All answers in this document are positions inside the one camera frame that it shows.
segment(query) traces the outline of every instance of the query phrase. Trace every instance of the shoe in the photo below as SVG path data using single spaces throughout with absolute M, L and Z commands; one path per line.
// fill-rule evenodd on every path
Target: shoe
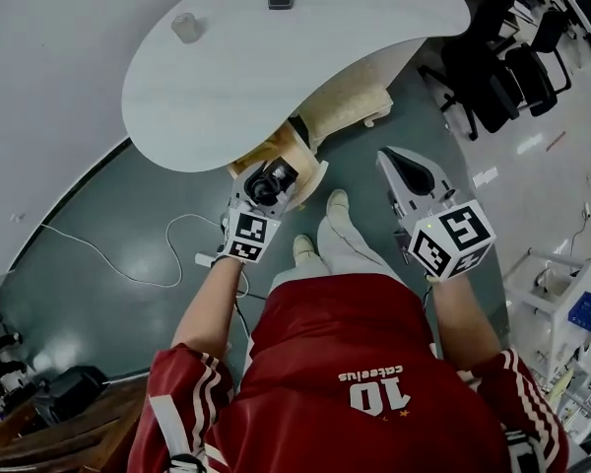
M 298 235 L 294 240 L 294 261 L 295 266 L 303 263 L 309 257 L 315 255 L 313 242 L 306 235 Z
M 350 204 L 344 189 L 335 189 L 326 202 L 326 215 L 348 215 Z

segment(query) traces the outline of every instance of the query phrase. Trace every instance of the red cloth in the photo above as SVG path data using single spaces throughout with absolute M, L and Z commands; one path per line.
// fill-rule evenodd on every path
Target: red cloth
M 470 388 L 432 354 L 421 301 L 389 277 L 285 283 L 252 338 L 230 404 L 230 376 L 205 354 L 180 345 L 152 366 L 148 394 L 172 396 L 216 471 L 506 472 L 501 425 L 536 437 L 550 473 L 565 468 L 564 432 L 516 353 L 463 373 Z M 147 401 L 129 471 L 164 471 L 167 458 Z

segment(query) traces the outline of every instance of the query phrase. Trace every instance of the gray floor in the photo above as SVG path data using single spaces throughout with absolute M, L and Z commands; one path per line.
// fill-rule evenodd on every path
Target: gray floor
M 304 208 L 284 219 L 262 262 L 247 265 L 251 293 L 265 297 L 275 274 L 293 265 L 294 236 L 315 235 L 328 194 L 342 187 L 365 239 L 422 295 L 426 287 L 420 267 L 403 263 L 392 237 L 395 220 L 374 165 L 376 151 L 396 145 L 422 153 L 440 163 L 465 192 L 469 179 L 459 146 L 418 74 L 406 69 L 389 91 L 394 100 L 391 115 L 373 129 L 347 128 L 322 146 L 319 158 L 330 163 L 328 172 Z M 218 220 L 230 186 L 224 169 L 193 174 L 161 169 L 131 147 L 83 187 L 53 226 L 93 242 L 137 279 L 172 283 L 176 267 L 164 242 L 166 224 L 189 212 Z M 184 219 L 171 229 L 171 240 L 184 279 L 166 290 L 129 282 L 87 247 L 51 232 L 41 234 L 0 294 L 0 310 L 24 335 L 22 354 L 41 372 L 75 364 L 97 366 L 110 376 L 144 369 L 156 350 L 169 344 L 208 271 L 194 264 L 195 253 L 214 253 L 222 236 L 202 221 Z M 507 314 L 494 250 L 471 279 L 482 307 L 505 338 Z M 264 302 L 248 297 L 240 304 L 253 327 Z M 245 339 L 236 317 L 230 342 L 229 362 L 237 377 Z

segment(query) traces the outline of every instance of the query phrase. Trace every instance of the black chair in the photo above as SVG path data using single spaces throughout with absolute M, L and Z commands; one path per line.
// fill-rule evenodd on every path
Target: black chair
M 505 13 L 514 0 L 483 0 L 469 29 L 447 42 L 441 58 L 446 75 L 422 66 L 422 76 L 430 75 L 449 88 L 443 112 L 462 103 L 471 125 L 469 138 L 478 137 L 475 115 L 491 133 L 508 120 L 516 119 L 520 110 L 529 108 L 533 116 L 541 115 L 557 104 L 557 94 L 571 87 L 564 63 L 557 52 L 558 40 L 566 30 L 566 17 L 558 10 L 543 16 L 531 45 L 510 49 L 501 60 L 488 46 L 498 36 Z M 565 86 L 554 90 L 538 52 L 553 52 L 566 79 Z

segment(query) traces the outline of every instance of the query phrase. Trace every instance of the blue object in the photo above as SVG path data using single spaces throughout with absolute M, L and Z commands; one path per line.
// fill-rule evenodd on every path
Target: blue object
M 569 311 L 569 322 L 591 331 L 591 293 L 585 293 Z

